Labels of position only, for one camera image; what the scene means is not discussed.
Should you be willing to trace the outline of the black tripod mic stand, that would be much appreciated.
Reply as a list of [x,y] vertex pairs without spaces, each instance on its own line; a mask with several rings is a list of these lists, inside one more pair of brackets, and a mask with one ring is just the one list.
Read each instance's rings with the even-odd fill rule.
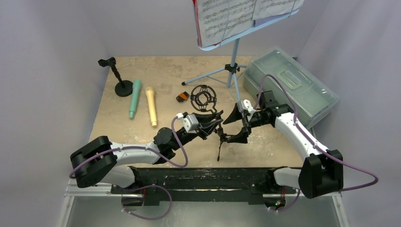
[[[211,112],[209,117],[213,117],[215,120],[223,120],[221,115],[223,114],[223,110],[218,111],[216,109],[217,104],[217,94],[215,90],[208,85],[197,85],[190,94],[190,100],[192,107],[202,113]],[[219,148],[218,148],[218,156],[217,161],[220,160],[220,152],[221,146],[224,142],[232,136],[224,133],[224,129],[222,127],[222,123],[220,122],[218,126],[214,129],[214,132],[219,136]]]

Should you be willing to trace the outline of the beige condenser microphone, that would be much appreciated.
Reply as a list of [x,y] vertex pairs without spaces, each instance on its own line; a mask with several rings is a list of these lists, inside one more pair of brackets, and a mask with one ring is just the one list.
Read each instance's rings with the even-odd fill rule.
[[158,126],[156,105],[155,105],[155,92],[152,87],[146,87],[146,97],[148,101],[148,111],[152,127]]

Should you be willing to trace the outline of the teal toy microphone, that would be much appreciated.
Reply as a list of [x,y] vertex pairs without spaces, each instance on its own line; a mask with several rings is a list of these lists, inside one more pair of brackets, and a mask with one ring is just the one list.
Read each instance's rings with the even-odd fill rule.
[[130,103],[130,109],[129,109],[129,118],[130,119],[133,119],[137,112],[141,87],[142,87],[141,80],[140,79],[134,80],[133,85],[132,85],[131,103]]

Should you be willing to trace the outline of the black round-base mic stand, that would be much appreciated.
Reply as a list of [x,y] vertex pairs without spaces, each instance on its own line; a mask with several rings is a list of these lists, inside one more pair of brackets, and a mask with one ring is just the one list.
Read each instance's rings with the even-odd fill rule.
[[114,87],[114,91],[117,96],[119,97],[127,97],[132,94],[133,92],[133,83],[129,80],[122,80],[120,73],[116,67],[116,59],[111,57],[107,60],[100,59],[98,60],[98,64],[101,67],[110,67],[113,74],[118,80],[118,83]]

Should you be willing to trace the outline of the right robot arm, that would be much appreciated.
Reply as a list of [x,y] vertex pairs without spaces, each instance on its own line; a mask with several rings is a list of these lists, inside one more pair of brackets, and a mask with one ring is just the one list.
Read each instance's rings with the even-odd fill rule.
[[343,167],[330,158],[342,160],[342,154],[329,150],[314,138],[297,122],[293,109],[288,104],[279,104],[272,91],[262,92],[258,98],[259,110],[246,99],[235,104],[223,123],[241,120],[243,126],[239,133],[226,136],[224,141],[246,144],[252,128],[270,124],[286,136],[303,160],[301,168],[270,168],[266,173],[266,188],[270,192],[278,192],[284,186],[296,188],[309,199],[343,189]]

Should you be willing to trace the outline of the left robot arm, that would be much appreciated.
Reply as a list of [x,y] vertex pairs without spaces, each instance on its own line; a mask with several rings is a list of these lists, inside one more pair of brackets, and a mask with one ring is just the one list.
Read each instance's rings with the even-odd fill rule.
[[73,167],[70,178],[79,188],[97,183],[115,184],[128,193],[140,190],[141,180],[132,164],[158,165],[170,163],[184,168],[189,159],[184,145],[199,137],[206,140],[222,123],[222,112],[210,114],[178,113],[171,124],[180,120],[182,128],[163,127],[149,143],[127,144],[111,142],[99,136],[70,156]]

